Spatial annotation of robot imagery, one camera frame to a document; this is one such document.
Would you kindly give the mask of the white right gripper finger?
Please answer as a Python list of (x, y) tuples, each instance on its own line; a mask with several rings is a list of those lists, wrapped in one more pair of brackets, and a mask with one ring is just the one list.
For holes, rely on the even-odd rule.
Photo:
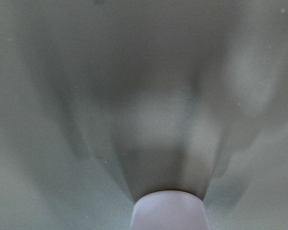
[(210, 230), (201, 199), (183, 191), (159, 191), (139, 199), (133, 208), (131, 230)]

